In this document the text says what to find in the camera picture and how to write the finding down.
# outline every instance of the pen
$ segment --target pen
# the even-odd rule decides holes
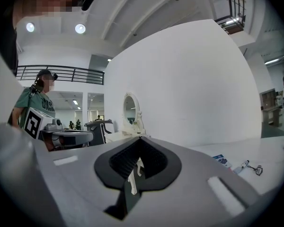
[[[248,166],[248,163],[249,163],[248,160],[247,160],[247,161],[244,161],[244,162],[241,164],[241,166],[239,166],[239,167],[237,167],[236,169],[234,169],[233,172],[234,172],[235,174],[239,174],[245,167]]]

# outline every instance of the pillar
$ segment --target pillar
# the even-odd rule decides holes
[[[89,122],[89,117],[88,117],[88,93],[83,92],[83,99],[82,99],[82,120],[83,120],[83,130],[87,130],[87,127],[84,125]]]

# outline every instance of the railing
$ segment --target railing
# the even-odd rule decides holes
[[[38,72],[48,69],[58,75],[57,81],[86,82],[104,84],[104,72],[70,66],[29,65],[18,66],[16,78],[18,80],[35,80]]]
[[[227,0],[229,4],[230,14],[215,22],[229,35],[243,31],[245,24],[245,0]]]

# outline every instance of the white rectangular slot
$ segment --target white rectangular slot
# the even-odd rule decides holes
[[[217,176],[208,179],[208,184],[220,200],[226,211],[230,213],[232,217],[244,212],[244,206],[239,200],[227,189],[227,187],[220,181]]]
[[[71,163],[78,160],[77,156],[72,156],[72,157],[67,157],[59,160],[54,160],[53,162],[55,163],[56,166],[61,166],[67,163]]]

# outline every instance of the white table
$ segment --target white table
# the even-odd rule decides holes
[[[264,194],[280,186],[284,181],[283,147],[284,136],[205,145],[190,149],[212,157],[222,154],[232,164],[232,170],[246,160],[249,160],[249,165],[254,168],[261,165],[263,168],[261,176],[247,167],[239,173],[239,176],[252,185],[259,194]]]

